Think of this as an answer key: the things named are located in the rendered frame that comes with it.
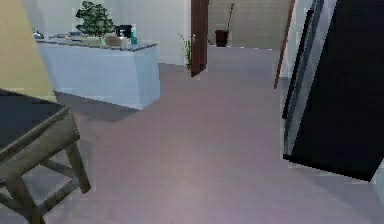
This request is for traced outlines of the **small green floor plant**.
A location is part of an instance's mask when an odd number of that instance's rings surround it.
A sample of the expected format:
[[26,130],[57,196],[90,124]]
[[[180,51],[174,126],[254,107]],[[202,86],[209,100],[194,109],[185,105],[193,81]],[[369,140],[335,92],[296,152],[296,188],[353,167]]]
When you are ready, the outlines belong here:
[[191,69],[191,41],[188,38],[183,37],[181,34],[178,34],[183,42],[184,56],[186,60],[186,68]]

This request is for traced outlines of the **dark red room door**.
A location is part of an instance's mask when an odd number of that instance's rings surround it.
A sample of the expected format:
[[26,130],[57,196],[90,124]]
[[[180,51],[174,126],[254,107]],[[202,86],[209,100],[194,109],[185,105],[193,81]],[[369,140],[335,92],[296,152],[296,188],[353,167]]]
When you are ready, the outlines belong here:
[[206,69],[209,0],[191,0],[191,76]]

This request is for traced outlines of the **dark red plant pot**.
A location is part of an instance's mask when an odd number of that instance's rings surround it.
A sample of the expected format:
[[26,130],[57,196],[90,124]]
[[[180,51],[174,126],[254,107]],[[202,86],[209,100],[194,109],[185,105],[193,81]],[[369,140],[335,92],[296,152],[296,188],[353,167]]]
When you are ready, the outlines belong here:
[[216,46],[217,47],[226,47],[227,46],[233,9],[234,9],[234,4],[231,4],[230,5],[229,18],[228,18],[226,28],[215,31],[215,38],[216,38]]

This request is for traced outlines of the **pale blue kitchen counter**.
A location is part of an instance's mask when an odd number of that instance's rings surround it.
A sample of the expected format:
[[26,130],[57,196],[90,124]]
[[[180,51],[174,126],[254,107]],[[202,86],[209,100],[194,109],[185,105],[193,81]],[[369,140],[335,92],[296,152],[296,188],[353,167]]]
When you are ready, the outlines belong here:
[[142,110],[160,98],[157,44],[126,48],[39,40],[54,91]]

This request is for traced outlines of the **black coffee machine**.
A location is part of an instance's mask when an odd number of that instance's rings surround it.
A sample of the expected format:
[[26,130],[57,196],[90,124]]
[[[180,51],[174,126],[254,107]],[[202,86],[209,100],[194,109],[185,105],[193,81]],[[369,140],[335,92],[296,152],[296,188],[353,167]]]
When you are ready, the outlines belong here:
[[131,25],[116,25],[115,26],[115,33],[118,37],[131,37]]

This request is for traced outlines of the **beige bowl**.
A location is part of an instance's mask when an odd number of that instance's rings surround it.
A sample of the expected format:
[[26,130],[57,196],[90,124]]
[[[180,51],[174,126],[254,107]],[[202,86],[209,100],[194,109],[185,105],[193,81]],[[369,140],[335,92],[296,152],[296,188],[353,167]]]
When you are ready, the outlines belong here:
[[117,36],[108,36],[105,38],[105,42],[108,46],[120,47],[122,42],[121,39]]

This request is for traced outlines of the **green house plant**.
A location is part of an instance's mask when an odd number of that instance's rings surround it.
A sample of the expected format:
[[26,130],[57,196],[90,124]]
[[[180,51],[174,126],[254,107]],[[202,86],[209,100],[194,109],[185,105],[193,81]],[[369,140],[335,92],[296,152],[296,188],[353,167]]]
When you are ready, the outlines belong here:
[[82,20],[76,29],[83,34],[101,38],[115,31],[113,20],[100,3],[83,1],[81,8],[76,12],[76,17]]

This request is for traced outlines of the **black fridge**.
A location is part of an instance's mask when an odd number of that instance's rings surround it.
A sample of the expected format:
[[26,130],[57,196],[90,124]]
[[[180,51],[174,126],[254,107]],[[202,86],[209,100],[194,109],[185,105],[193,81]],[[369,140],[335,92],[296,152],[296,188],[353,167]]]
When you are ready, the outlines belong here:
[[284,159],[363,181],[384,160],[384,0],[314,0]]

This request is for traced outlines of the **wooden table with dark top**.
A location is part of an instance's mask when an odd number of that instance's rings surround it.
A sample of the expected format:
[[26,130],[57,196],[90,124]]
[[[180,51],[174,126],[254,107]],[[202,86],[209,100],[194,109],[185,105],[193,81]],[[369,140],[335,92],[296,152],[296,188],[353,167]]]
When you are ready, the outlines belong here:
[[[91,185],[77,142],[80,134],[70,108],[45,99],[0,88],[0,204],[28,224],[46,224],[44,216],[75,189]],[[23,175],[43,166],[70,179],[36,204]]]

